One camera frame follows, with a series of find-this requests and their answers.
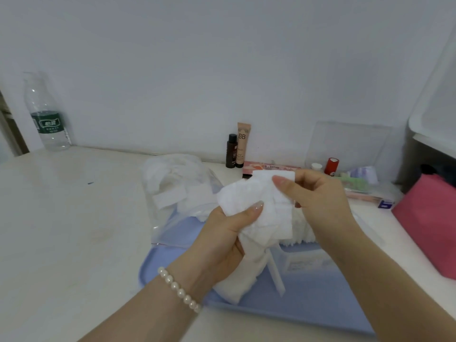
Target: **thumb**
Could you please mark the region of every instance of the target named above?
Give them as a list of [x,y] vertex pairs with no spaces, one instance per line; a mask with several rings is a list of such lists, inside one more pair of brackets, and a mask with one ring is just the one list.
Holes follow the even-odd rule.
[[297,201],[303,207],[306,206],[307,202],[311,199],[312,191],[301,187],[287,178],[274,175],[272,177],[272,182],[280,192],[294,201]]
[[236,215],[228,217],[229,224],[234,232],[238,233],[242,228],[252,224],[257,220],[261,212],[263,211],[263,201],[258,201],[247,210],[244,210]]

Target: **black bottle cap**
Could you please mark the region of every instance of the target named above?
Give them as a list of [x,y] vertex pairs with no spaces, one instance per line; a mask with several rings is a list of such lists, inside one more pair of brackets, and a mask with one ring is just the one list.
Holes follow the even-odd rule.
[[236,143],[238,141],[238,136],[236,134],[231,133],[228,137],[228,141],[230,143]]

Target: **fingernail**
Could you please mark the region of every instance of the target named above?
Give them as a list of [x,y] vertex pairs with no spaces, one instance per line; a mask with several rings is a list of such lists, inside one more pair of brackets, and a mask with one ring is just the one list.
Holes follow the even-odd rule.
[[260,201],[257,201],[254,205],[252,205],[251,208],[253,208],[254,210],[258,210],[258,209],[261,209],[264,204],[265,204],[265,202],[260,200]]
[[272,181],[276,184],[276,185],[281,185],[282,183],[284,183],[286,181],[286,178],[284,178],[283,176],[278,176],[278,175],[274,175],[272,177]]

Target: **red cylindrical object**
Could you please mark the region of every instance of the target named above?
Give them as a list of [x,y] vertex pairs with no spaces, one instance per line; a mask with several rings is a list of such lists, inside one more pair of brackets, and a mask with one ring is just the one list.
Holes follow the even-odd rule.
[[337,158],[334,158],[334,157],[328,158],[328,162],[326,163],[326,167],[325,167],[325,174],[334,176],[338,165],[339,165],[339,160]]

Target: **small dark brown bottle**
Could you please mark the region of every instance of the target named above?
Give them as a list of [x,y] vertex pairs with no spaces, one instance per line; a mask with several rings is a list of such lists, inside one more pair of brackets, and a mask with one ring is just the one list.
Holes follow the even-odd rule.
[[238,136],[230,134],[227,141],[227,168],[234,168],[236,166],[236,154],[238,152]]

